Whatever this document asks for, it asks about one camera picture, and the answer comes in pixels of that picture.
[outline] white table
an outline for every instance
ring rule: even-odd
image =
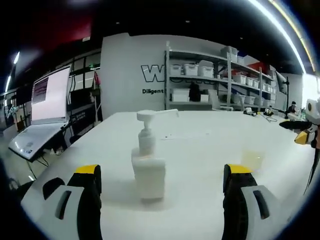
[[[296,134],[262,116],[241,112],[181,111],[159,115],[151,128],[156,155],[166,161],[163,201],[142,203],[136,191],[131,150],[143,122],[136,113],[116,113],[68,148],[35,181],[22,200],[31,219],[43,209],[42,186],[66,183],[79,166],[99,164],[102,174],[101,233],[104,239],[221,239],[224,229],[223,169],[239,164],[243,150],[264,153],[253,173],[289,212],[307,184],[314,150],[294,143]]]

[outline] laptop screen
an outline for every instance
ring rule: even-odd
[[[65,122],[70,66],[55,71],[33,84],[31,121],[33,124]]]

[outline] laptop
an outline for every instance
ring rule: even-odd
[[[9,143],[8,148],[33,162],[44,145],[67,124],[67,87],[70,66],[50,72],[33,83],[31,125]]]

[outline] person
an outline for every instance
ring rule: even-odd
[[[293,101],[291,106],[288,108],[288,113],[297,113],[297,104],[295,101]]]

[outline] metal shelving unit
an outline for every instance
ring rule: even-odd
[[[190,76],[190,75],[170,75],[170,60],[184,60],[184,61],[194,61],[199,62],[201,60],[210,61],[213,63],[214,67],[214,76],[203,77],[203,76]],[[227,70],[227,79],[219,79],[217,78],[218,67],[223,66]],[[250,73],[251,75],[258,77],[259,80],[259,88],[255,88],[253,86],[233,82],[232,80],[232,70],[239,70],[242,72]],[[172,83],[177,84],[186,81],[196,81],[203,82],[209,84],[222,84],[227,85],[227,99],[226,103],[221,102],[221,106],[239,106],[237,104],[231,103],[231,94],[234,86],[241,87],[246,89],[248,92],[253,92],[259,97],[259,104],[244,104],[245,107],[258,108],[260,111],[262,106],[262,97],[263,95],[267,98],[271,98],[270,96],[273,94],[271,92],[262,90],[263,80],[270,82],[274,81],[272,77],[262,73],[261,68],[259,71],[239,64],[237,62],[232,62],[230,56],[228,58],[224,58],[221,56],[216,56],[212,54],[207,54],[203,52],[197,51],[184,51],[184,50],[174,50],[170,49],[169,44],[167,44],[167,49],[165,51],[165,109],[170,109],[171,105],[211,105],[209,102],[172,102],[170,100],[171,96],[171,85]]]

